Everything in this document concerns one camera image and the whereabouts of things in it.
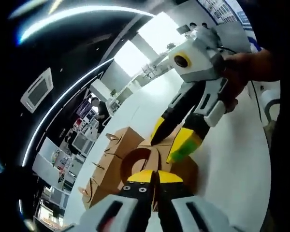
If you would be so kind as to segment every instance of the white table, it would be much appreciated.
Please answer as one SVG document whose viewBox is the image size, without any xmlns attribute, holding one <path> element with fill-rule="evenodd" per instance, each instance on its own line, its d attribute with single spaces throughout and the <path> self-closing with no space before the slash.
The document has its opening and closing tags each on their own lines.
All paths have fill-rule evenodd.
<svg viewBox="0 0 290 232">
<path fill-rule="evenodd" d="M 70 194 L 64 224 L 78 223 L 85 208 L 78 187 L 85 187 L 108 145 L 106 133 L 130 126 L 141 136 L 153 127 L 180 88 L 175 70 L 144 86 L 126 99 L 107 124 L 89 153 Z M 200 168 L 199 195 L 225 212 L 232 225 L 259 231 L 265 217 L 271 184 L 269 152 L 255 103 L 247 92 L 239 97 L 234 112 L 212 128 L 198 151 L 192 155 Z M 153 213 L 147 231 L 161 231 Z"/>
</svg>

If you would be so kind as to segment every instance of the bright window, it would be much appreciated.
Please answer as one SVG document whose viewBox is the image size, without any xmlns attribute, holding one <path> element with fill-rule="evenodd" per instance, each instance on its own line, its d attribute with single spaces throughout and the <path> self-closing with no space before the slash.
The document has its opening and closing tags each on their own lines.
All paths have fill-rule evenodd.
<svg viewBox="0 0 290 232">
<path fill-rule="evenodd" d="M 179 26 L 165 13 L 161 12 L 139 29 L 140 36 L 157 52 L 167 50 L 170 43 L 175 45 L 186 40 L 184 35 L 177 32 Z"/>
<path fill-rule="evenodd" d="M 115 55 L 115 62 L 133 77 L 150 61 L 131 41 L 127 41 Z"/>
</svg>

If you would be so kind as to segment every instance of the office desk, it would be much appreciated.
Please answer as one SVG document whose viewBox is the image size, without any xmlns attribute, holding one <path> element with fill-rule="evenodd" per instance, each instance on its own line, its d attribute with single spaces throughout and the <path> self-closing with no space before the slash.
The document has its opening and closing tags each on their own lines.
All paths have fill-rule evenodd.
<svg viewBox="0 0 290 232">
<path fill-rule="evenodd" d="M 130 126 L 148 138 L 157 119 L 180 88 L 175 70 L 153 80 L 126 99 L 94 144 L 70 194 L 64 224 L 78 223 L 85 211 L 78 187 L 85 187 L 108 145 L 106 133 Z M 232 225 L 259 231 L 263 223 L 271 184 L 269 152 L 255 103 L 247 92 L 239 97 L 234 112 L 224 115 L 212 128 L 200 149 L 192 154 L 198 163 L 199 194 L 225 212 Z M 147 231 L 161 231 L 156 213 Z"/>
</svg>

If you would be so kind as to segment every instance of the green tape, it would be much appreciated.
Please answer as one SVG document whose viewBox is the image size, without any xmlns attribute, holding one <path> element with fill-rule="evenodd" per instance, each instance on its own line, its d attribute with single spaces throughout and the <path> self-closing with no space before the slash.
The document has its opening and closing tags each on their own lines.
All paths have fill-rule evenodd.
<svg viewBox="0 0 290 232">
<path fill-rule="evenodd" d="M 180 146 L 178 150 L 171 153 L 170 156 L 173 162 L 178 162 L 181 161 L 184 157 L 190 155 L 197 148 L 198 145 L 192 139 L 188 139 Z"/>
</svg>

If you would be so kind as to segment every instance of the black cable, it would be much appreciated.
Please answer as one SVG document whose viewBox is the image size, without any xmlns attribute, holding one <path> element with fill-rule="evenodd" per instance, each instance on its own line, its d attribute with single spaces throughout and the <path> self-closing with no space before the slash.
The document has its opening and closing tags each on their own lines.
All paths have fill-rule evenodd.
<svg viewBox="0 0 290 232">
<path fill-rule="evenodd" d="M 237 52 L 233 51 L 232 49 L 229 49 L 227 47 L 217 47 L 217 48 L 220 48 L 220 49 L 223 49 L 223 50 L 226 50 L 226 51 L 229 51 L 229 52 L 233 52 L 234 54 L 236 54 Z"/>
<path fill-rule="evenodd" d="M 227 47 L 218 47 L 220 49 L 223 49 L 223 50 L 226 50 L 226 51 L 230 51 L 230 52 L 233 52 L 234 54 L 236 54 L 237 52 L 233 51 L 232 49 L 229 49 Z M 261 117 L 261 109 L 260 109 L 260 105 L 259 105 L 259 100 L 258 100 L 258 96 L 257 96 L 257 91 L 256 91 L 256 88 L 255 88 L 255 85 L 253 84 L 252 81 L 250 81 L 251 84 L 252 84 L 252 87 L 253 87 L 253 91 L 255 92 L 255 96 L 256 96 L 256 101 L 257 101 L 257 105 L 258 105 L 258 111 L 259 111 L 259 117 L 260 117 L 260 121 L 262 122 L 262 117 Z"/>
</svg>

